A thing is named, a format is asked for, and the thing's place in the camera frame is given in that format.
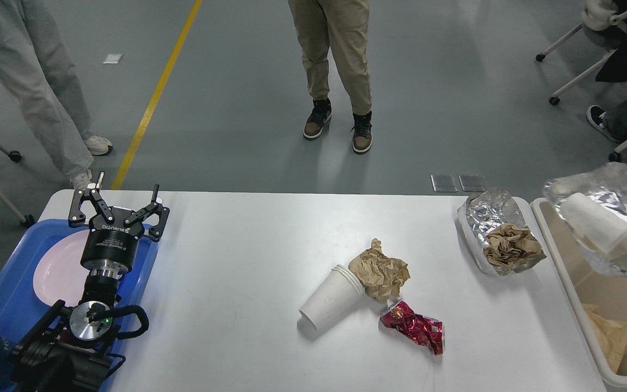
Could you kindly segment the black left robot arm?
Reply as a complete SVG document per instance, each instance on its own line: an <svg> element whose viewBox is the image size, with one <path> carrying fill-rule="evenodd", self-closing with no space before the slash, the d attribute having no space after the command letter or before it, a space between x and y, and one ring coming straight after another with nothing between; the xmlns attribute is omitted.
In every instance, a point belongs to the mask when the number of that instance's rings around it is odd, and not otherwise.
<svg viewBox="0 0 627 392"><path fill-rule="evenodd" d="M139 210L109 206L101 197L104 172L74 193L68 225L87 226L80 264L89 271L79 303L58 300L17 343L8 360L17 391L97 391L125 357L110 350L117 340L149 330L139 305L119 306L120 282L132 271L139 241L158 242L170 213L155 184Z"/></svg>

